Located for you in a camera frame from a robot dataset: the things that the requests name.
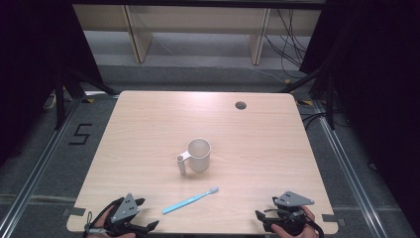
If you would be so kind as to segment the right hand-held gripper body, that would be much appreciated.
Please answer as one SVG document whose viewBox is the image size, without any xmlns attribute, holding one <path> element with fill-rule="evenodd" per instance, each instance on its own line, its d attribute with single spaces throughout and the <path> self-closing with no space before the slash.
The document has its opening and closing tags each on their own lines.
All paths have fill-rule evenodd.
<svg viewBox="0 0 420 238">
<path fill-rule="evenodd" d="M 300 234 L 305 226 L 306 214 L 301 206 L 311 205 L 314 201 L 292 191 L 278 196 L 275 224 L 282 227 L 292 236 Z"/>
</svg>

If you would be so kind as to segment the person's left hand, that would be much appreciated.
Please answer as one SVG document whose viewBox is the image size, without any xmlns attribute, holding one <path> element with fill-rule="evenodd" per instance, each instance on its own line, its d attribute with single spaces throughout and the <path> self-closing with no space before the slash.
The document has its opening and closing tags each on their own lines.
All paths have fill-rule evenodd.
<svg viewBox="0 0 420 238">
<path fill-rule="evenodd" d="M 97 216 L 91 221 L 91 226 L 93 228 L 97 227 L 103 227 L 104 222 L 111 211 L 112 207 L 109 207 L 106 211 L 103 212 L 101 216 Z M 121 236 L 109 236 L 107 233 L 93 233 L 93 234 L 87 234 L 84 238 L 136 238 L 135 233 L 127 233 L 123 234 Z"/>
</svg>

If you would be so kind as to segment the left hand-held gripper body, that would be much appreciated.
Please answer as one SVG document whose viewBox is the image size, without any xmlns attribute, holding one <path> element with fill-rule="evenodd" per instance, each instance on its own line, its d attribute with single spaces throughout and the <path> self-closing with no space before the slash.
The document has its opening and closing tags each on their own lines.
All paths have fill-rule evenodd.
<svg viewBox="0 0 420 238">
<path fill-rule="evenodd" d="M 131 223 L 139 212 L 140 209 L 131 193 L 116 200 L 105 220 L 107 234 L 121 236 L 127 233 L 135 233 L 137 237 L 145 237 L 147 232 L 142 232 L 140 230 L 141 226 Z"/>
</svg>

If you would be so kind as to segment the person's right hand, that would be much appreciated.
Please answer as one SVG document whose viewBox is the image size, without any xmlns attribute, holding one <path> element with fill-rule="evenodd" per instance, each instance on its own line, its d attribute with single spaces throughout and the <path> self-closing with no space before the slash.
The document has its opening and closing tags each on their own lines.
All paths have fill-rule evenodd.
<svg viewBox="0 0 420 238">
<path fill-rule="evenodd" d="M 308 217 L 307 219 L 309 219 L 309 221 L 315 221 L 315 215 L 312 213 L 310 209 L 308 209 L 308 207 L 301 206 L 301 208 L 303 209 L 304 213 Z M 271 229 L 279 238 L 320 238 L 320 233 L 315 228 L 313 228 L 312 226 L 308 224 L 306 224 L 303 231 L 296 236 L 290 235 L 282 227 L 276 224 L 272 224 Z"/>
</svg>

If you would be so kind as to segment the silver floor rail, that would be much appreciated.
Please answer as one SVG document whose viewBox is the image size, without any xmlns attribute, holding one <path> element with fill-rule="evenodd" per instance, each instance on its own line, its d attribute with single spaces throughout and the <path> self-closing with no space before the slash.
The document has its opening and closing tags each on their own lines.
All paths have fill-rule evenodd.
<svg viewBox="0 0 420 238">
<path fill-rule="evenodd" d="M 334 151 L 338 163 L 344 173 L 344 176 L 349 184 L 352 194 L 359 206 L 359 209 L 367 223 L 373 238 L 389 238 L 378 213 L 370 201 L 365 188 L 363 187 L 355 169 L 353 168 L 350 159 L 345 152 L 345 149 L 337 136 L 335 130 L 330 126 L 327 121 L 327 116 L 322 116 L 320 124 L 323 131 Z"/>
<path fill-rule="evenodd" d="M 70 120 L 81 103 L 81 98 L 72 99 L 64 114 L 62 124 L 53 131 L 52 136 L 39 157 L 37 163 L 28 176 L 20 192 L 15 196 L 5 217 L 0 222 L 0 238 L 10 238 L 20 218 L 22 217 L 35 189 L 43 177 L 53 154 L 65 134 Z"/>
</svg>

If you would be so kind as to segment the grey tape patch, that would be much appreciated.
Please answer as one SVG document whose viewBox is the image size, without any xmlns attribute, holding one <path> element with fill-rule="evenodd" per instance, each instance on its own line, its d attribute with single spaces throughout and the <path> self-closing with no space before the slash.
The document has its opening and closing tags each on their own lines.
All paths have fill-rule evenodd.
<svg viewBox="0 0 420 238">
<path fill-rule="evenodd" d="M 347 222 L 344 218 L 338 218 L 334 214 L 323 214 L 322 220 L 324 223 L 337 223 L 339 226 L 346 226 Z"/>
<path fill-rule="evenodd" d="M 85 213 L 85 209 L 84 208 L 79 208 L 79 207 L 71 207 L 71 208 L 66 208 L 63 212 L 62 212 L 62 216 L 70 216 L 70 215 L 75 215 L 75 216 L 83 216 Z"/>
</svg>

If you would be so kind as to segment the light blue toothbrush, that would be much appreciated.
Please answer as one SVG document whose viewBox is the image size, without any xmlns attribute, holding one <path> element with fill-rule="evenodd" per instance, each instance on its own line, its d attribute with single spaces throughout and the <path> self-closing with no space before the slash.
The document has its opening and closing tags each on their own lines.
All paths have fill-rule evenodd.
<svg viewBox="0 0 420 238">
<path fill-rule="evenodd" d="M 201 198 L 203 198 L 203 197 L 205 197 L 207 195 L 214 194 L 214 193 L 216 193 L 218 191 L 219 191 L 219 187 L 218 186 L 211 187 L 209 190 L 207 190 L 207 191 L 205 191 L 203 193 L 194 195 L 194 196 L 192 196 L 190 198 L 184 199 L 184 200 L 182 200 L 182 201 L 180 201 L 178 203 L 175 203 L 175 204 L 173 204 L 171 206 L 168 206 L 168 207 L 164 208 L 161 211 L 161 213 L 162 214 L 169 214 L 169 213 L 173 212 L 174 210 L 177 210 L 177 209 L 179 209 L 181 207 L 184 207 L 184 206 L 186 206 L 188 204 L 191 204 L 193 202 L 196 202 L 199 199 L 201 199 Z"/>
</svg>

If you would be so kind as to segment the black curtain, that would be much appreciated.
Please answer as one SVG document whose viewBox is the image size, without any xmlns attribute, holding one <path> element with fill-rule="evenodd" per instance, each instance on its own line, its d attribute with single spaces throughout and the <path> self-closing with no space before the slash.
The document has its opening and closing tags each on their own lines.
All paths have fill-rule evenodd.
<svg viewBox="0 0 420 238">
<path fill-rule="evenodd" d="M 325 0 L 303 72 L 326 59 L 353 13 L 335 88 L 371 161 L 420 238 L 420 0 Z"/>
<path fill-rule="evenodd" d="M 101 74 L 66 0 L 0 0 L 0 167 L 41 113 L 55 82 L 79 94 Z"/>
</svg>

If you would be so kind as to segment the beige wooden shelf unit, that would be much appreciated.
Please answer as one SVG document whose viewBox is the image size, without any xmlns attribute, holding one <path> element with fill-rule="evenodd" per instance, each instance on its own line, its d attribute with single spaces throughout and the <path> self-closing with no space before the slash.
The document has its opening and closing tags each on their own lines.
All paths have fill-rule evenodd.
<svg viewBox="0 0 420 238">
<path fill-rule="evenodd" d="M 146 59 L 155 33 L 197 33 L 246 35 L 252 64 L 257 65 L 264 35 L 310 37 L 320 16 L 318 10 L 268 8 L 75 4 L 73 9 L 85 31 L 128 33 L 137 62 Z"/>
</svg>

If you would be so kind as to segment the black metal stand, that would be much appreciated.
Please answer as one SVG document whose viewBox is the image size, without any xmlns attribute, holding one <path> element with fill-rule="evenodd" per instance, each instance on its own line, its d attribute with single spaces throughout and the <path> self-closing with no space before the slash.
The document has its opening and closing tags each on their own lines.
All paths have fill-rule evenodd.
<svg viewBox="0 0 420 238">
<path fill-rule="evenodd" d="M 97 76 L 89 76 L 71 67 L 64 66 L 59 68 L 54 79 L 56 129 L 59 129 L 65 121 L 64 91 L 67 90 L 72 99 L 81 99 L 85 96 L 85 92 L 80 85 L 81 82 L 87 82 L 109 95 L 120 94 L 119 91 L 104 84 L 100 73 Z"/>
<path fill-rule="evenodd" d="M 291 84 L 288 84 L 285 88 L 280 90 L 280 93 L 289 93 L 311 80 L 313 80 L 314 83 L 310 89 L 310 97 L 319 98 L 321 95 L 325 96 L 327 124 L 332 130 L 334 130 L 334 81 L 331 75 L 331 69 L 328 66 L 321 65 L 313 72 Z"/>
</svg>

